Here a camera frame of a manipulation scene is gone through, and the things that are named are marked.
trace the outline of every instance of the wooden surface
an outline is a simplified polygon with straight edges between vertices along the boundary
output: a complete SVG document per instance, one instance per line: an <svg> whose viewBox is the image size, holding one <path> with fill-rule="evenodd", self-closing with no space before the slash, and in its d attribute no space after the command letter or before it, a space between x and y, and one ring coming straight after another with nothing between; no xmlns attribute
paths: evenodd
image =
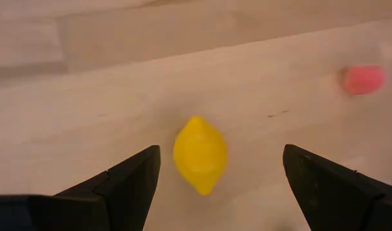
<svg viewBox="0 0 392 231"><path fill-rule="evenodd" d="M55 194L159 144L162 168L146 231L309 230L285 178L285 144L392 184L392 1L368 1L345 2L360 10L343 11L333 2L328 8L306 0L290 12L270 4L267 25L276 30L259 24L248 36L244 26L233 27L237 21L203 31L208 21L186 21L186 14L176 32L150 31L170 27L170 18L160 13L166 7L175 15L189 6L205 8L208 19L229 8L256 9L265 22L269 15L259 13L264 5L255 0L163 1L103 13L86 6L81 16L0 18L0 25L8 25L0 31L9 31L6 39L0 33L0 44L11 44L0 45L0 194ZM36 0L28 2L31 8ZM144 12L153 10L166 21L148 24ZM116 33L125 19L143 22L145 32L132 35L134 40L128 40L128 29ZM46 27L35 31L43 36L27 32L40 21ZM13 24L29 26L12 30ZM95 25L97 30L82 33ZM133 28L132 22L126 27ZM197 33L173 36L188 27ZM104 53L94 49L95 42L109 55L98 59ZM154 53L147 47L152 44ZM118 56L118 47L131 53ZM49 69L46 62L61 62L69 72ZM368 96L345 94L340 79L353 64L383 65L385 87ZM46 71L35 71L39 65ZM227 170L206 197L183 180L172 159L175 136L193 115L205 117L228 143Z"/></svg>

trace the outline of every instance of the yellow lemon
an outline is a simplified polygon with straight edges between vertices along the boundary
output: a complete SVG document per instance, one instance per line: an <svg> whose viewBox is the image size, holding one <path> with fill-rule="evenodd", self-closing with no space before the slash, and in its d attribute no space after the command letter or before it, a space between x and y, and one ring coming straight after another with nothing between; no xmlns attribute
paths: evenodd
<svg viewBox="0 0 392 231"><path fill-rule="evenodd" d="M208 195L227 164L227 148L219 131L202 117L192 117L178 134L173 158L180 174Z"/></svg>

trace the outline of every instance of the toy lemon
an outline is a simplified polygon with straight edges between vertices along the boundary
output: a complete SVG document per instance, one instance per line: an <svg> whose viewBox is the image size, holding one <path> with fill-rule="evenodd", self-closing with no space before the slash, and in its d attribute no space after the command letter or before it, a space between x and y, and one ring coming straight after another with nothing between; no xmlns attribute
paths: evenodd
<svg viewBox="0 0 392 231"><path fill-rule="evenodd" d="M227 164L227 148L219 131L201 117L192 117L178 134L173 158L180 174L208 195Z"/></svg>

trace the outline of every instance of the lemon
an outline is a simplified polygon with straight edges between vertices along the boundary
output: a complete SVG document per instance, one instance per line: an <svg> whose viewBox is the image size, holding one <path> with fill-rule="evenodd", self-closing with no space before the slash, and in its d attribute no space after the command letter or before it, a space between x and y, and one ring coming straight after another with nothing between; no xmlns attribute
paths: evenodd
<svg viewBox="0 0 392 231"><path fill-rule="evenodd" d="M173 158L180 174L201 195L208 195L225 170L227 148L219 131L194 116L178 134Z"/></svg>

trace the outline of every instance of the red object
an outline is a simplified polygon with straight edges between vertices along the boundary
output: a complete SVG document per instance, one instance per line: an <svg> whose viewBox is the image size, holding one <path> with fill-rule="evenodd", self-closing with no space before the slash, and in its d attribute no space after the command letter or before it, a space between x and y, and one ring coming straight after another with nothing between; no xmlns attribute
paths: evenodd
<svg viewBox="0 0 392 231"><path fill-rule="evenodd" d="M380 66L355 66L345 73L343 87L349 94L370 94L380 89L385 80L386 72Z"/></svg>

